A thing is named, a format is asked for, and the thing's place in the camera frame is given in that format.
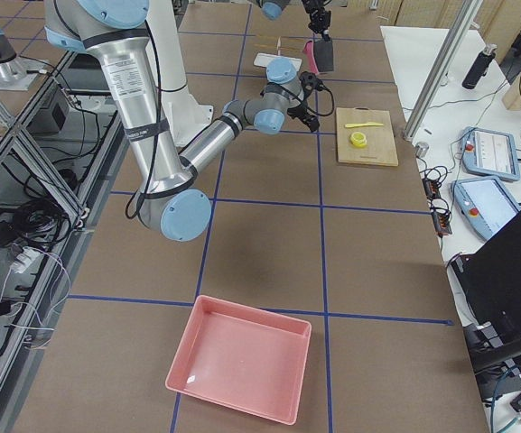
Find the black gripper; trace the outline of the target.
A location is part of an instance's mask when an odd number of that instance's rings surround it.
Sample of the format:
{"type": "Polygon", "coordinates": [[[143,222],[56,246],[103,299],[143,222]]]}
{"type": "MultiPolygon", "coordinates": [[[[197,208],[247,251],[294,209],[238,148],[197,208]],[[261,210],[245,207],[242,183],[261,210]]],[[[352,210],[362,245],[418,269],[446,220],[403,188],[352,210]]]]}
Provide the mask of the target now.
{"type": "Polygon", "coordinates": [[[315,133],[320,128],[318,117],[311,114],[306,106],[291,107],[288,109],[288,115],[307,126],[311,133],[315,133]]]}
{"type": "Polygon", "coordinates": [[[328,2],[324,0],[302,0],[305,13],[309,16],[309,29],[319,34],[324,41],[330,41],[331,11],[326,9],[328,2]]]}

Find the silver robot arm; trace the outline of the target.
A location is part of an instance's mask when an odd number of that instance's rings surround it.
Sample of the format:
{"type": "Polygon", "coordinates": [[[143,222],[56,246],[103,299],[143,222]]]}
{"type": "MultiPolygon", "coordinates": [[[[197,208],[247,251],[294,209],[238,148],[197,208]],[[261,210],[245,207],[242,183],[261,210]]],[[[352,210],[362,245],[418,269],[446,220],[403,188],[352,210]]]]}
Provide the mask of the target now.
{"type": "Polygon", "coordinates": [[[47,1],[48,42],[94,57],[105,77],[143,181],[126,208],[129,219],[173,241],[187,242],[209,224],[211,204],[194,181],[248,126],[278,134],[287,117],[311,131],[318,116],[307,99],[318,87],[309,72],[298,73],[286,58],[272,60],[267,83],[256,99],[234,100],[183,150],[172,137],[163,107],[163,74],[152,7],[147,1],[47,1]]]}
{"type": "MultiPolygon", "coordinates": [[[[304,12],[309,17],[308,28],[319,34],[324,41],[330,41],[331,11],[326,9],[329,1],[302,0],[304,12]]],[[[257,0],[252,1],[269,20],[276,20],[290,4],[288,0],[257,0]]]]}

